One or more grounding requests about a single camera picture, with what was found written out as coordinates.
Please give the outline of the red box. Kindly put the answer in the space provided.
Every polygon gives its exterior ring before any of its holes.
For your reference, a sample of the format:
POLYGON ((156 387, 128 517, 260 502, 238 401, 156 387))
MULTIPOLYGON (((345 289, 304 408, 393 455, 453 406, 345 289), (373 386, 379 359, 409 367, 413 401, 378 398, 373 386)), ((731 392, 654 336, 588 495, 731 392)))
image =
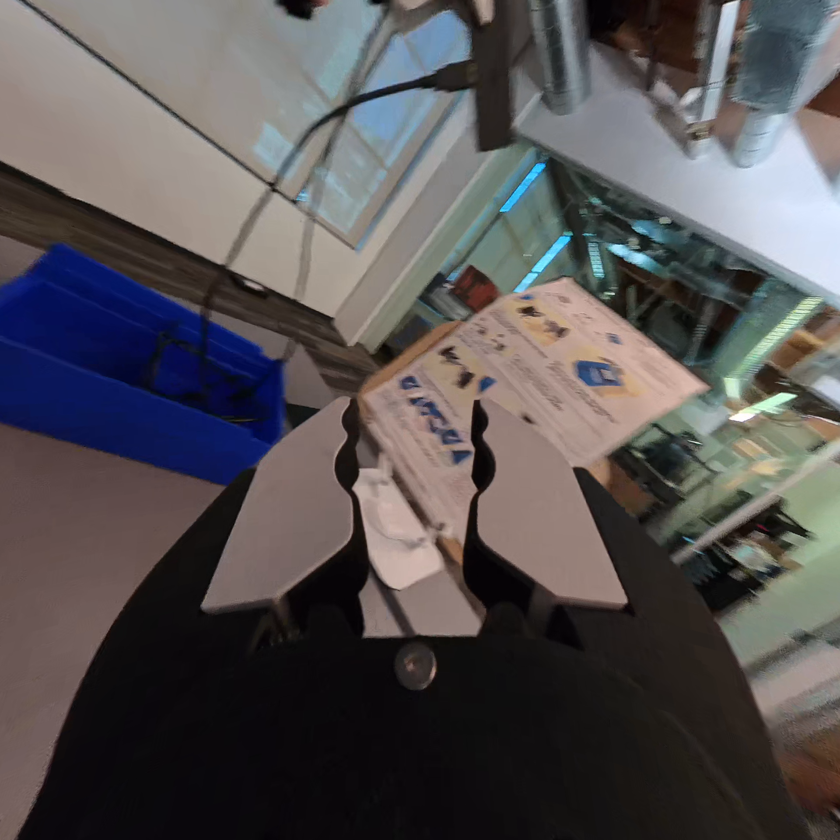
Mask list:
POLYGON ((478 313, 501 297, 487 274, 472 265, 461 270, 451 287, 452 295, 468 310, 478 313))

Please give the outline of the white stand base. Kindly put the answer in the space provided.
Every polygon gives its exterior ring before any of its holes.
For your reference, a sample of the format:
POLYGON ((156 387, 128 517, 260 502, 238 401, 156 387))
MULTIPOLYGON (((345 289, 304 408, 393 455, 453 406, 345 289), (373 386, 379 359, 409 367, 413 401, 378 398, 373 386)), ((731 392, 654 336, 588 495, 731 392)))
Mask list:
POLYGON ((353 491, 360 503, 371 566, 400 592, 445 569, 432 530, 423 525, 390 472, 360 468, 353 491))

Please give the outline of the printed instruction sheet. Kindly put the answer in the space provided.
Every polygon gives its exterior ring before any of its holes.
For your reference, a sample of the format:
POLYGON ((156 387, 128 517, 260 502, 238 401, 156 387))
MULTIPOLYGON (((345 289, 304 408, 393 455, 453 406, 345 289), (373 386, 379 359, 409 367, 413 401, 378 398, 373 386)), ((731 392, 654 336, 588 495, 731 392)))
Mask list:
POLYGON ((571 278, 501 297, 430 334, 362 400, 416 504, 463 541, 474 402, 491 400, 591 468, 708 385, 571 278))

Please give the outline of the silver air duct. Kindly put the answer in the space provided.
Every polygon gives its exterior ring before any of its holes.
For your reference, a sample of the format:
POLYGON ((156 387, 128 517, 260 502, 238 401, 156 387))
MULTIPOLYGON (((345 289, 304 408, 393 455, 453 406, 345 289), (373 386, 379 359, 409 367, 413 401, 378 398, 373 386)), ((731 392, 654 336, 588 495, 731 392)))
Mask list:
POLYGON ((542 69, 542 99, 552 113, 577 112, 592 93, 590 28, 585 1, 529 1, 542 69))
POLYGON ((838 1, 751 2, 731 98, 746 109, 732 159, 765 161, 786 124, 838 74, 838 1))

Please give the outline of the blue plastic bin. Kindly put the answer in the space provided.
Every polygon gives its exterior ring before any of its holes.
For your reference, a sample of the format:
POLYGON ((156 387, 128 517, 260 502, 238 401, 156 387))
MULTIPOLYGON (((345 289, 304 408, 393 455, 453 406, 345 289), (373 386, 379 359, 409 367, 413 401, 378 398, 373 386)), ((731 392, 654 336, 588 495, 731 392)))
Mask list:
POLYGON ((232 482, 281 439, 282 363, 67 246, 2 287, 2 423, 232 482))

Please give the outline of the window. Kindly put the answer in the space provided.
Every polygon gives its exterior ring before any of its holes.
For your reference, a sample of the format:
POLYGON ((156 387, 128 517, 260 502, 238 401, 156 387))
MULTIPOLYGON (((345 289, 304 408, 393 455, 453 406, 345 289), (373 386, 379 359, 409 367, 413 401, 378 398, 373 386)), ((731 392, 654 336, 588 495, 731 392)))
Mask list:
MULTIPOLYGON (((333 2, 310 23, 278 13, 260 24, 259 34, 270 37, 271 104, 252 153, 267 174, 310 123, 352 96, 412 81, 469 53, 466 24, 454 12, 406 31, 364 2, 333 2)), ((354 107, 315 133, 283 192, 359 245, 454 100, 413 90, 354 107)))

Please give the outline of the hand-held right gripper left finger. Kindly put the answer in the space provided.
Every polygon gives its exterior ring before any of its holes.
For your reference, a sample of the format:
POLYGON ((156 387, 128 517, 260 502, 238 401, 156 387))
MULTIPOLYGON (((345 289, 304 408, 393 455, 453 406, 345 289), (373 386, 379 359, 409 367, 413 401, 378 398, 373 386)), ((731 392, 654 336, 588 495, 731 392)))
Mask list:
POLYGON ((370 560, 354 492, 360 420, 354 398, 336 398, 260 460, 203 598, 205 614, 285 603, 304 634, 325 615, 364 635, 370 560))

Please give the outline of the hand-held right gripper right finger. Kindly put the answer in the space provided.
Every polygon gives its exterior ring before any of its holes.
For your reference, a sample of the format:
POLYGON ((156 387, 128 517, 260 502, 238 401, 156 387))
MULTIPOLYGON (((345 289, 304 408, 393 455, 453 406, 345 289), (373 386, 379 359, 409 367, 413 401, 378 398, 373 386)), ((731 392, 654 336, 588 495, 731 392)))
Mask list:
POLYGON ((622 612, 629 598, 562 452, 494 401, 475 401, 465 583, 487 610, 547 621, 557 606, 622 612))

